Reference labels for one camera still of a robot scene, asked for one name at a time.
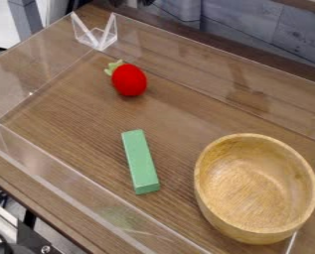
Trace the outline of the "grey post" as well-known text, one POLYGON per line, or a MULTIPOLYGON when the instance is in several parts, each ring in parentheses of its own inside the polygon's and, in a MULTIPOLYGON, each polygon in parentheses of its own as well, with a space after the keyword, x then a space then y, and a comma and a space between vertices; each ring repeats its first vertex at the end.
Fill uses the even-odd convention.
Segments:
POLYGON ((37 0, 7 0, 9 7, 22 41, 43 29, 37 0))

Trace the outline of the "black table leg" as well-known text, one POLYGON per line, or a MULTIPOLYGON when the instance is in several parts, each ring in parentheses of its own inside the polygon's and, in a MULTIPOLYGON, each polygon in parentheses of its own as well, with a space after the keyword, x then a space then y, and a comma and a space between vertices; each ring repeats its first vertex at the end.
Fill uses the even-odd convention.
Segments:
POLYGON ((37 215, 30 211, 26 210, 25 217, 23 217, 23 223, 31 228, 35 228, 37 224, 37 215))

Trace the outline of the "green rectangular block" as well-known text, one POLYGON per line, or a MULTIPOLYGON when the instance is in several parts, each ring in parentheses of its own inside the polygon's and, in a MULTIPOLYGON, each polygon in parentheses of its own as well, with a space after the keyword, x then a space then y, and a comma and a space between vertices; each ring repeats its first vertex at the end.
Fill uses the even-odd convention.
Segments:
POLYGON ((121 133, 125 156, 136 194, 160 190, 160 180, 151 150, 141 129, 121 133))

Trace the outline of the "clear acrylic tray enclosure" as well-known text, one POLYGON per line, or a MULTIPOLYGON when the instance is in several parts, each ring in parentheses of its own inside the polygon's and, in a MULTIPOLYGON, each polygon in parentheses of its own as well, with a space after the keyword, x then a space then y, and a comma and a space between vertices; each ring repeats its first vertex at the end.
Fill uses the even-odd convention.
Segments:
POLYGON ((315 173, 315 80, 86 7, 114 23, 104 51, 61 20, 0 55, 0 188, 90 254, 315 254, 315 212, 264 246, 212 227, 195 199, 207 145, 236 133, 288 144, 315 173), (124 96, 104 72, 124 60, 148 87, 124 96), (160 190, 136 194, 121 133, 141 129, 160 190))

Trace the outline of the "red plush fruit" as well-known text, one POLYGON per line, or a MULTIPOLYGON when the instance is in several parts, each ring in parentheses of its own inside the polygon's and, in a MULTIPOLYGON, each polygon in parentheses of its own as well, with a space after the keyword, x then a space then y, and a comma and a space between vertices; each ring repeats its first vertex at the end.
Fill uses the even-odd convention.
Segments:
POLYGON ((124 96, 141 95, 148 87, 148 78, 141 70, 132 63, 118 60, 116 63, 109 63, 104 72, 110 76, 113 87, 124 96))

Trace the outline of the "wooden bowl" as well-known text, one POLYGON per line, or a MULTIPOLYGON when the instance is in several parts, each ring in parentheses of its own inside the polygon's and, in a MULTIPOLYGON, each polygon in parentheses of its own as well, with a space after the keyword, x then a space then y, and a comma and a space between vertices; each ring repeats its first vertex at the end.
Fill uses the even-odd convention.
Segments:
POLYGON ((200 211, 221 234, 254 244, 288 238, 315 209, 315 174, 284 142, 231 134, 204 149, 195 166, 200 211))

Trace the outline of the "black clamp bracket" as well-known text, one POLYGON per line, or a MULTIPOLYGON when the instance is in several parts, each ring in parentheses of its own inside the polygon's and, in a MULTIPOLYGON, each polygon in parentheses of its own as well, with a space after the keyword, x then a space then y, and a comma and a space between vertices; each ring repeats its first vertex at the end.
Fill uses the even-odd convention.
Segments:
POLYGON ((13 245, 14 254, 63 254, 53 243, 37 233, 25 223, 18 223, 17 243, 13 245))

